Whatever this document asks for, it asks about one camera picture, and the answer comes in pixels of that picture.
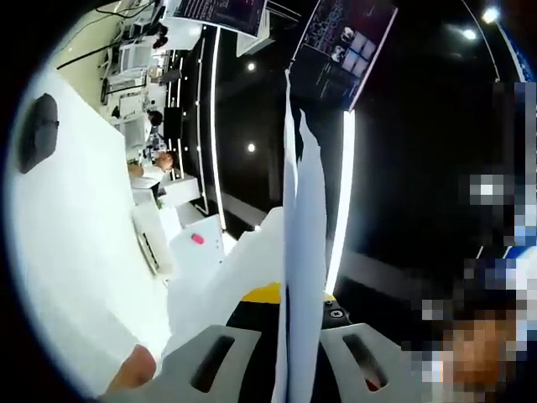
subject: shirt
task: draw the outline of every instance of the shirt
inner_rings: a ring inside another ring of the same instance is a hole
[[[142,177],[138,178],[130,175],[131,187],[135,189],[149,189],[157,185],[164,177],[164,172],[158,166],[144,165],[142,169]]]

